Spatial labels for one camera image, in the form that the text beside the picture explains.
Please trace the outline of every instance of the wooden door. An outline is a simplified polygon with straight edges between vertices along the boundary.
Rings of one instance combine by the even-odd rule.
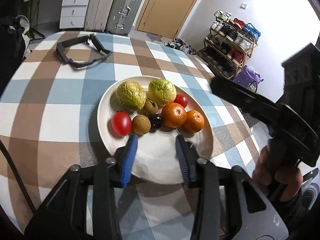
[[[149,0],[139,31],[174,38],[195,0]]]

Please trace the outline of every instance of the light switch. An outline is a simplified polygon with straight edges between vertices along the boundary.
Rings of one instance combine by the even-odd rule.
[[[247,5],[246,3],[243,3],[243,4],[241,5],[241,8],[242,8],[242,9],[246,9],[247,6],[248,6],[248,5]]]

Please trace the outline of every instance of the orange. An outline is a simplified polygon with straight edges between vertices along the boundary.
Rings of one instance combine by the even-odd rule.
[[[182,127],[190,133],[199,132],[204,127],[204,118],[196,110],[188,111],[186,122]]]
[[[177,128],[186,121],[186,111],[183,106],[177,103],[168,103],[162,108],[161,117],[163,125]]]

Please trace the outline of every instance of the table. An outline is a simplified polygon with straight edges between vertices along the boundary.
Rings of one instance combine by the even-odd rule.
[[[118,80],[152,75],[166,78],[190,93],[210,119],[216,165],[242,166],[249,174],[259,157],[258,145],[239,109],[212,95],[213,77],[197,56],[159,44],[97,33],[113,54],[84,70],[62,65],[55,55],[59,41],[91,32],[59,32],[42,41],[25,59],[0,98],[0,139],[15,162],[36,208],[72,164],[104,161],[108,152],[98,133],[96,111],[105,90]],[[66,50],[68,57],[97,57],[92,44]],[[24,231],[32,213],[0,154],[0,204]],[[124,239],[190,239],[197,190],[138,181],[116,189]],[[92,233],[92,191],[88,193],[87,232]]]

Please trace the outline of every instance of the silver suitcase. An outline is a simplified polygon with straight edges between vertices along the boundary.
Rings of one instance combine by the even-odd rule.
[[[127,36],[142,0],[113,0],[106,32]]]
[[[113,0],[89,0],[84,29],[103,32],[107,25]]]

